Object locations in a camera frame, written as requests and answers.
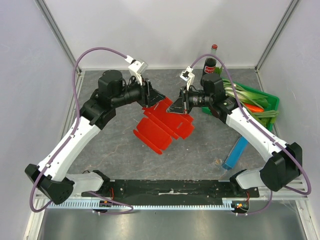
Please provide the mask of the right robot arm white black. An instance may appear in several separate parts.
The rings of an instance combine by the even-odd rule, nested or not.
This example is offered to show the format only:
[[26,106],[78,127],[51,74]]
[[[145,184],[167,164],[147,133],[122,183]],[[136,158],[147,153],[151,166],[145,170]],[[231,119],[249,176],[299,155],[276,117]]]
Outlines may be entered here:
[[233,196],[240,197],[247,189],[263,186],[277,192],[302,174],[301,146],[273,135],[234,97],[227,96],[223,79],[217,73],[202,77],[202,90],[193,87],[193,73],[185,71],[180,77],[186,86],[180,89],[179,97],[166,110],[168,113],[187,115],[194,107],[208,107],[214,117],[241,134],[265,161],[262,168],[243,170],[234,176],[235,181],[229,184]]

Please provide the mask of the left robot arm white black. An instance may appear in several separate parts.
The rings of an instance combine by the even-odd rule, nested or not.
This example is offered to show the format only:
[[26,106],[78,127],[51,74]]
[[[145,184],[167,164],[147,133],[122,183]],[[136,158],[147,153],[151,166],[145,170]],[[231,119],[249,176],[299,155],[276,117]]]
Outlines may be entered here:
[[118,70],[107,70],[79,111],[79,116],[63,139],[39,164],[29,164],[25,173],[36,188],[59,205],[71,195],[92,191],[99,197],[110,191],[109,178],[99,170],[68,174],[68,170],[84,147],[116,116],[116,109],[137,102],[148,108],[166,97],[152,87],[148,79],[138,82],[131,76],[126,82]]

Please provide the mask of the red paper box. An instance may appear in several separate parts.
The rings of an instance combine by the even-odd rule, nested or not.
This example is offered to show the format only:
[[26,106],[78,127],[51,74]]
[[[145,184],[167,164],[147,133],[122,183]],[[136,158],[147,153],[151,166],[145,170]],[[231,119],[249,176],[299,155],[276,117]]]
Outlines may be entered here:
[[144,107],[145,117],[133,130],[134,135],[155,153],[161,155],[173,139],[186,139],[194,131],[193,118],[189,115],[167,112],[173,102],[169,98],[152,107]]

